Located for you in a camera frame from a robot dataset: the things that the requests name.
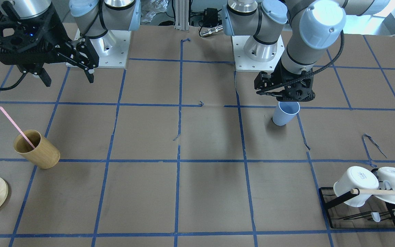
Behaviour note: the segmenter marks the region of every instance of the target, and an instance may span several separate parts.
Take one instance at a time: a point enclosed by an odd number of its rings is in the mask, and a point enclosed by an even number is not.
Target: pink straw
[[[22,132],[22,130],[19,128],[19,126],[13,121],[13,119],[9,116],[9,114],[4,110],[2,106],[0,106],[0,110],[3,112],[4,115],[10,120],[10,122],[13,124],[13,126],[21,133],[21,135],[24,137],[24,139],[31,145],[32,148],[36,148],[32,142],[25,136],[25,134]]]

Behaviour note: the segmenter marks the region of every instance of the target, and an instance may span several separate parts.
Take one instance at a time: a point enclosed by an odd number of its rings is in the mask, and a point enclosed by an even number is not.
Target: floor
[[[33,166],[0,112],[0,246],[395,247],[395,228],[331,228],[318,193],[351,166],[395,167],[395,37],[346,35],[315,76],[317,98],[278,127],[257,73],[235,73],[230,38],[197,31],[142,26],[126,70],[96,69],[89,84],[48,64],[51,87],[29,75],[0,92],[22,129],[61,152]],[[19,76],[0,63],[3,85]]]

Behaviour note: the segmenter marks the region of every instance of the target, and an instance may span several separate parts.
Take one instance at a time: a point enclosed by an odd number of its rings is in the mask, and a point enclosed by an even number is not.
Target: mug handle
[[[388,180],[379,181],[379,182],[384,183],[384,188],[383,188],[384,190],[392,190],[391,184],[390,184],[390,182]]]

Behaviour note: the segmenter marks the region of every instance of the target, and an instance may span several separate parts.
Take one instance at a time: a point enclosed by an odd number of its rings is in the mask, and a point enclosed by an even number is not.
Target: light blue joint cover
[[[133,9],[132,20],[130,21],[129,31],[136,31],[140,28],[141,21],[141,2],[135,0],[135,8]]]
[[[70,0],[69,9],[72,16],[80,17],[95,8],[97,4],[98,0]]]
[[[226,5],[222,7],[222,26],[224,27],[224,33],[228,36],[234,36],[234,30],[232,29],[231,20],[229,19],[228,8]]]
[[[287,23],[287,7],[279,0],[263,0],[262,10],[276,23],[282,25]]]
[[[300,19],[303,41],[313,49],[331,46],[345,26],[345,11],[332,0],[317,0],[309,5]]]
[[[390,2],[390,0],[374,0],[371,6],[362,15],[377,14],[381,12]]]

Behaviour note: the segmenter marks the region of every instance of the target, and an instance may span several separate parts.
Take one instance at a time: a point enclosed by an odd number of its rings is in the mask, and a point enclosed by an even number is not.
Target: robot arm
[[[277,16],[281,16],[279,14],[281,12],[288,11],[288,21],[293,31],[292,37],[274,72],[271,74],[260,72],[254,80],[254,87],[258,90],[257,94],[271,95],[279,101],[305,102],[315,98],[315,93],[312,91],[313,75],[330,66],[342,52],[344,41],[342,29],[345,25],[346,14],[378,13],[388,3],[389,0],[287,0],[284,9],[278,0],[263,0],[261,6],[258,6],[255,0],[228,0],[227,5],[224,6],[224,32],[231,36],[254,35],[250,39],[253,38],[259,44],[251,45],[248,40],[249,44],[247,42],[244,49],[246,54],[255,61],[269,61],[273,59],[271,56],[267,56],[268,60],[254,59],[250,53],[260,49],[248,50],[248,45],[250,47],[267,46],[271,49],[272,43],[263,42],[261,38],[263,36],[259,37],[258,34],[266,30],[268,36],[276,40],[275,37],[278,38],[280,35],[282,26],[281,28],[271,27],[272,30],[268,31],[267,27],[272,25],[264,24],[262,21],[259,28],[254,28],[256,21],[252,16],[259,15],[261,12],[266,19],[282,23],[282,19]],[[342,45],[336,58],[321,69],[313,71],[314,64],[336,41],[340,33]],[[280,87],[284,87],[280,92],[268,92]]]
[[[94,47],[89,38],[68,37],[51,0],[0,0],[0,10],[0,61],[16,65],[23,74],[20,80],[31,73],[50,86],[44,63],[67,62],[83,69],[90,83],[94,81],[89,73],[98,66]],[[5,30],[13,34],[5,35]]]

